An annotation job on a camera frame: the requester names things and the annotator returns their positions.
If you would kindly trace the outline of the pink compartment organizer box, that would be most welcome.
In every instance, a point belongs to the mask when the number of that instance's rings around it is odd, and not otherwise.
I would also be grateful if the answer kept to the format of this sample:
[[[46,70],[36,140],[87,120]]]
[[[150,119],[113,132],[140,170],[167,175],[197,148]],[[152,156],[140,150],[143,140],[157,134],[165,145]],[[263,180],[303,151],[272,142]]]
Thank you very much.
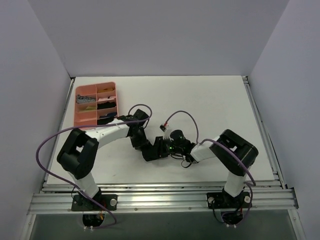
[[[97,86],[106,86],[106,87],[114,87],[115,90],[111,92],[97,93]],[[85,104],[77,104],[76,96],[95,96],[96,101]],[[105,96],[116,96],[116,99],[106,100],[106,101],[98,101],[97,95],[105,95]],[[116,107],[107,108],[107,109],[97,109],[97,104],[105,103],[105,102],[116,102]],[[96,110],[84,111],[87,106],[96,106]],[[118,100],[117,100],[117,89],[115,82],[104,82],[98,84],[89,84],[78,86],[75,89],[75,100],[74,100],[74,118],[73,125],[75,127],[81,127],[86,125],[97,125],[97,120],[101,119],[99,116],[105,115],[108,113],[117,112],[118,116]]]

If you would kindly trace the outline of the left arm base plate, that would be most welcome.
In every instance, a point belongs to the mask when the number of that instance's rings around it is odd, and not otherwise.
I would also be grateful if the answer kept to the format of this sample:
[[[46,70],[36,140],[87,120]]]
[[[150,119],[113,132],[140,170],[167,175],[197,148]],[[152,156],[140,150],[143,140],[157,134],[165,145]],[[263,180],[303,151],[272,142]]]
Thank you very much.
[[[117,209],[118,196],[116,194],[102,194],[98,192],[93,197],[93,200],[110,211],[115,211]],[[96,205],[80,193],[73,196],[71,205],[71,211],[73,212],[99,211],[101,209],[100,206]]]

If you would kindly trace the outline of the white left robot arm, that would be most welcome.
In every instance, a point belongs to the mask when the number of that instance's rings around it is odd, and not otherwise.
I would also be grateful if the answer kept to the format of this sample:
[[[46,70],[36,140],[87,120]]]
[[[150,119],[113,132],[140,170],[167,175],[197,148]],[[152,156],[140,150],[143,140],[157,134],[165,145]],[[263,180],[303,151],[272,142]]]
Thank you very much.
[[[90,210],[100,206],[99,187],[92,175],[98,149],[118,139],[130,138],[134,149],[151,145],[144,124],[150,116],[137,109],[133,115],[122,115],[106,125],[73,129],[57,156],[57,162],[67,171],[82,191],[83,204]]]

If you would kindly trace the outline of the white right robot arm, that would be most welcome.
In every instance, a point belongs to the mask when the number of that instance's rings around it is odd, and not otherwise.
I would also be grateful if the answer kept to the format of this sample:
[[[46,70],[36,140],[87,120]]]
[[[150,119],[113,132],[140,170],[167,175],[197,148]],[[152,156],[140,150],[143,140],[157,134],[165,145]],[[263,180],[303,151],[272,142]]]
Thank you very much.
[[[204,139],[200,143],[187,140],[180,129],[172,130],[166,123],[160,129],[163,131],[166,152],[170,156],[181,157],[190,164],[218,159],[228,170],[222,193],[223,203],[232,207],[240,201],[246,177],[254,180],[249,169],[259,151],[253,144],[230,129],[214,139]]]

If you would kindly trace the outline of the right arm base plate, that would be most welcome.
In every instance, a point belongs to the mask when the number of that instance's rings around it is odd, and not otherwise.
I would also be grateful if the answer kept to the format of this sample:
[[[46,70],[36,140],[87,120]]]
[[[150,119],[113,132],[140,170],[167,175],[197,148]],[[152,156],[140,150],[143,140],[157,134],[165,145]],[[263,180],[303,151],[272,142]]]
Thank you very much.
[[[251,196],[247,191],[242,191],[236,197],[232,197],[224,191],[208,192],[206,198],[209,209],[247,209],[252,207]]]

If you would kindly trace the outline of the black striped underwear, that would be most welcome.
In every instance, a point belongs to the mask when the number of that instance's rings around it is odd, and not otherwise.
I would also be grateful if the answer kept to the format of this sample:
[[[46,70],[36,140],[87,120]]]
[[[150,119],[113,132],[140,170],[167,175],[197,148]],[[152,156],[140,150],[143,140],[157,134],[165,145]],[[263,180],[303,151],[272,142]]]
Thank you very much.
[[[142,147],[141,152],[146,162],[167,158],[169,156],[167,145],[162,136],[157,136],[154,144],[148,142],[148,144]]]

